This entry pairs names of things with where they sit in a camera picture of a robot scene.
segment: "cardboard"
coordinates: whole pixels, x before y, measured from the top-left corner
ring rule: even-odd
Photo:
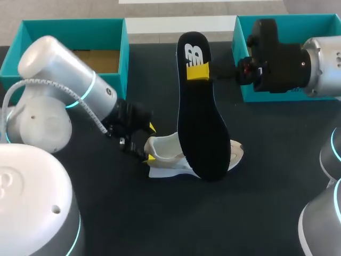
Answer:
[[[74,51],[84,63],[91,67],[96,73],[117,73],[119,67],[120,51],[115,50],[89,50]]]

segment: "circular hole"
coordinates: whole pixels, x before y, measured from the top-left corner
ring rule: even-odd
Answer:
[[[58,205],[52,205],[52,212],[55,214],[60,213],[60,208],[58,207]]]

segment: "white robotic arm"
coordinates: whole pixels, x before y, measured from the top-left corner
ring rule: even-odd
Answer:
[[[49,153],[62,149],[72,132],[66,110],[84,108],[84,104],[81,106],[75,99],[78,96],[92,111],[92,114],[88,111],[89,115],[99,120],[97,125],[107,129],[108,136],[124,139],[121,140],[124,151],[145,157],[130,137],[137,130],[152,133],[151,113],[118,99],[111,86],[56,38],[44,36],[30,45],[19,62],[18,72],[22,78],[34,78],[35,81],[26,84],[14,110],[6,114],[8,142],[36,146]],[[39,79],[63,85],[74,96],[60,86],[46,86]]]

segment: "cable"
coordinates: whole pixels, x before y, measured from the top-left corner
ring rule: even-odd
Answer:
[[[8,108],[12,94],[17,89],[19,89],[25,85],[31,85],[31,84],[48,85],[48,86],[52,86],[52,87],[55,87],[55,88],[58,88],[58,89],[64,91],[65,93],[67,93],[68,95],[70,95],[71,97],[73,97],[75,100],[77,100],[79,102],[79,104],[89,114],[90,118],[94,121],[94,123],[100,129],[100,131],[102,133],[104,133],[104,134],[108,133],[108,130],[104,127],[104,125],[101,123],[101,121],[95,115],[95,113],[93,113],[91,108],[74,91],[72,91],[71,89],[67,88],[66,86],[64,86],[62,84],[59,84],[59,83],[56,83],[56,82],[53,82],[50,80],[45,80],[45,79],[24,79],[24,80],[21,80],[15,84],[13,84],[9,88],[9,90],[7,91],[5,98],[4,98],[4,101],[2,104],[2,112],[1,112],[2,117],[7,116],[7,108]],[[7,129],[7,118],[1,118],[1,127],[0,127],[1,139],[0,139],[0,143],[7,143],[6,135],[5,135],[6,129]]]

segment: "white floor stripe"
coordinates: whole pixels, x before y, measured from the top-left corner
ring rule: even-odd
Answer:
[[[201,2],[259,2],[280,0],[118,0],[119,4],[161,4],[161,3],[201,3]]]
[[[233,31],[235,15],[197,17],[126,18],[128,34]]]

